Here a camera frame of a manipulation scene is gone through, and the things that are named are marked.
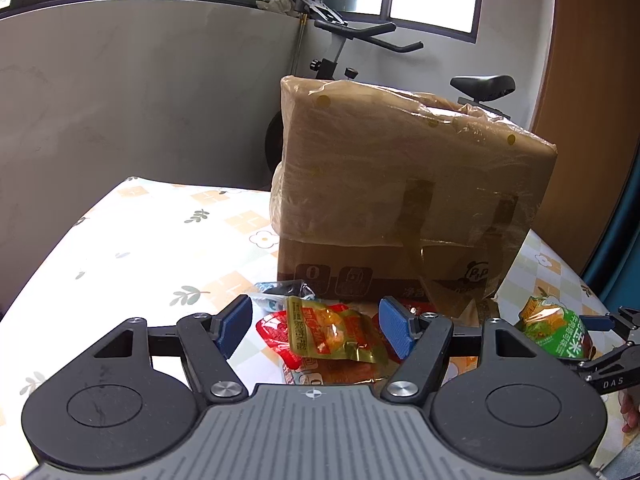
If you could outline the person's right hand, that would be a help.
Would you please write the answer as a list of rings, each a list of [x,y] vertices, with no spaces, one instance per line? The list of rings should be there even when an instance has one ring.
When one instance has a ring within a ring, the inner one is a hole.
[[[621,392],[618,395],[618,402],[620,402],[620,414],[623,415],[625,422],[622,431],[624,434],[629,434],[631,431],[636,430],[639,425],[638,405],[628,391]]]

